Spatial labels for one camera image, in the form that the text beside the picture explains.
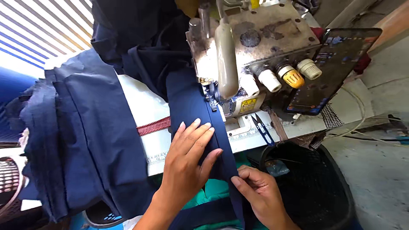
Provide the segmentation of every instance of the green fabric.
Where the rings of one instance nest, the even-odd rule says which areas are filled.
[[[251,166],[250,162],[247,160],[246,154],[244,152],[234,154],[236,160],[236,166],[239,168],[241,165]],[[193,199],[191,199],[183,209],[195,207],[206,202],[215,201],[221,198],[229,196],[229,186],[227,182],[216,179],[209,179],[204,186],[204,190],[201,189]],[[226,221],[215,224],[206,224],[195,228],[195,230],[216,230],[224,227],[235,227],[237,229],[243,229],[241,227],[240,221]],[[262,223],[257,221],[253,227],[253,230],[268,230]]]

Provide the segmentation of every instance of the corrugated metal wall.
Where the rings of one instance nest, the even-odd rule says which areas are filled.
[[[89,49],[91,6],[89,0],[0,0],[0,52],[43,69],[51,57]]]

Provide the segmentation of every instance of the warning label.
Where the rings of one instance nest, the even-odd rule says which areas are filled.
[[[241,103],[240,113],[246,113],[252,111],[256,105],[257,98],[248,99]]]

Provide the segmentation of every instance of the scissors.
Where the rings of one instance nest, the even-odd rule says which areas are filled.
[[[268,146],[273,147],[276,143],[274,142],[274,140],[271,137],[268,130],[265,128],[265,126],[264,126],[263,122],[261,121],[260,117],[257,115],[257,113],[256,113],[256,118],[254,118],[252,115],[250,115],[250,116],[252,117],[253,122],[256,125],[256,128],[258,129],[258,132],[263,137],[264,141],[267,143]],[[268,142],[267,139],[265,138],[265,136],[268,136],[270,138],[271,142]]]

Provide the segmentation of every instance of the checkered cloth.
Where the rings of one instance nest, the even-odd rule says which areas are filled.
[[[159,121],[152,122],[143,126],[136,127],[139,136],[143,136],[149,133],[153,133],[162,129],[166,129],[171,126],[171,117],[165,117]]]
[[[321,115],[327,129],[336,128],[344,124],[328,104],[321,110]]]
[[[341,121],[341,119],[337,116],[337,114],[334,112],[334,110],[331,108],[331,106],[328,104],[321,110],[321,115],[325,127],[327,128],[326,130],[291,138],[290,141],[296,143],[301,147],[316,150],[321,145],[326,135],[326,132],[329,129],[339,127],[344,124]]]
[[[301,147],[316,150],[324,140],[327,130],[328,129],[291,138],[290,141]]]

